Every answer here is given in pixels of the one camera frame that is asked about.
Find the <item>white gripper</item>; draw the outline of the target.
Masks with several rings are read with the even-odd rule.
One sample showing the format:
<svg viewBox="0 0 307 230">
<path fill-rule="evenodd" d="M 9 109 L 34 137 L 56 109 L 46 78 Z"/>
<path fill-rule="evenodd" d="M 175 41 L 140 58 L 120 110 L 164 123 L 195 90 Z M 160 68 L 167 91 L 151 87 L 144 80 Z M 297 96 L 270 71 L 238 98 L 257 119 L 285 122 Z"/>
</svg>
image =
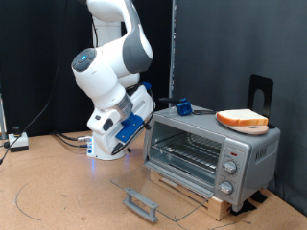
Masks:
<svg viewBox="0 0 307 230">
<path fill-rule="evenodd" d="M 144 85 L 139 85 L 131 96 L 120 84 L 108 90 L 95 91 L 95 154 L 124 155 L 134 136 L 153 115 L 152 95 Z"/>
</svg>

